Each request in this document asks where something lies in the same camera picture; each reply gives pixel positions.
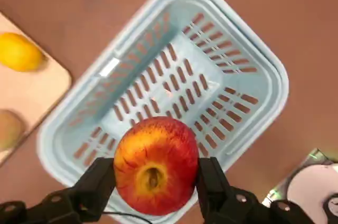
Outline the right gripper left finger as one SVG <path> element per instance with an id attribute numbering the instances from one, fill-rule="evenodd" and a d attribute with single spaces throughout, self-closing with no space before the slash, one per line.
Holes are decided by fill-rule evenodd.
<path id="1" fill-rule="evenodd" d="M 74 186 L 48 194 L 33 207 L 23 201 L 1 203 L 1 223 L 98 221 L 116 186 L 113 162 L 113 158 L 95 159 Z"/>

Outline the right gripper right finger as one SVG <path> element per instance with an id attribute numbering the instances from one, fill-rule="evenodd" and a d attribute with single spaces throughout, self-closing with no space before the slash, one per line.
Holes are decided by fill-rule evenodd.
<path id="1" fill-rule="evenodd" d="M 253 193 L 231 186 L 215 157 L 198 159 L 196 190 L 204 223 L 313 223 L 291 201 L 267 207 Z"/>

